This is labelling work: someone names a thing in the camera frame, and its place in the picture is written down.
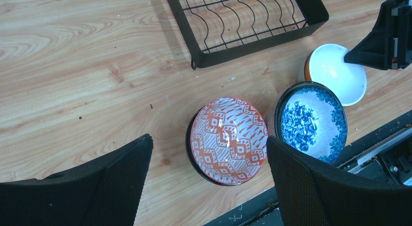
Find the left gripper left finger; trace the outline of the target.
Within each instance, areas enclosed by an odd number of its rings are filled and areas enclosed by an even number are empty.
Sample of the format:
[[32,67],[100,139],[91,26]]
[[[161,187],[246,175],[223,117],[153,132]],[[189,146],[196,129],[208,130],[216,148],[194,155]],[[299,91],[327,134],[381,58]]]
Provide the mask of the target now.
[[74,168],[0,185],[3,226],[131,226],[154,144],[149,134]]

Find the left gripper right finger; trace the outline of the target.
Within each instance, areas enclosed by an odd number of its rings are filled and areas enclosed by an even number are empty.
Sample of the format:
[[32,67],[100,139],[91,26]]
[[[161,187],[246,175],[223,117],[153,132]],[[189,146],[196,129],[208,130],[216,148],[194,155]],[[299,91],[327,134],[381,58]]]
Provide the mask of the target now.
[[267,158],[286,226],[409,226],[412,189],[351,174],[267,139]]

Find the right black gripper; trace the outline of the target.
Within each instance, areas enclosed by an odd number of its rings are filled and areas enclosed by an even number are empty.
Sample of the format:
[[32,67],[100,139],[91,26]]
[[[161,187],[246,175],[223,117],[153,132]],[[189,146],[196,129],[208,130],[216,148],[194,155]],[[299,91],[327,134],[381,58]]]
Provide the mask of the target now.
[[371,32],[344,56],[344,62],[378,70],[412,63],[412,0],[386,0]]

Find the white orange bowl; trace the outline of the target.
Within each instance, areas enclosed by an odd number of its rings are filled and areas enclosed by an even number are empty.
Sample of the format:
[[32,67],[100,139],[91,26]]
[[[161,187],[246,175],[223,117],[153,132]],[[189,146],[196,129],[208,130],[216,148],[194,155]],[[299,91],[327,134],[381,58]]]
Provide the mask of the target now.
[[339,44],[323,44],[309,53],[298,71],[298,82],[312,81],[329,88],[343,106],[357,104],[367,90],[363,66],[344,62],[349,50]]

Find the blue floral bowl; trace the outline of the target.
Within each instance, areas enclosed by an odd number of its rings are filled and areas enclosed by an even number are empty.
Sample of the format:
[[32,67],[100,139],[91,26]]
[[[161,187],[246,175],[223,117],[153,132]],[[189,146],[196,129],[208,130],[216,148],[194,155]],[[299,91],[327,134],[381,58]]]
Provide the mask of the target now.
[[320,83],[304,81],[285,89],[264,118],[270,136],[328,164],[338,159],[347,141],[343,105]]

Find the black wire dish rack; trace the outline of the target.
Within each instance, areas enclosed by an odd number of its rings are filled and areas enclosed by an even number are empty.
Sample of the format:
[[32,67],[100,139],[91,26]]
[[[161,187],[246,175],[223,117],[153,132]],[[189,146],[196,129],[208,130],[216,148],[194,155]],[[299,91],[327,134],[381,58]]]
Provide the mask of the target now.
[[167,0],[191,56],[207,68],[312,35],[322,0]]

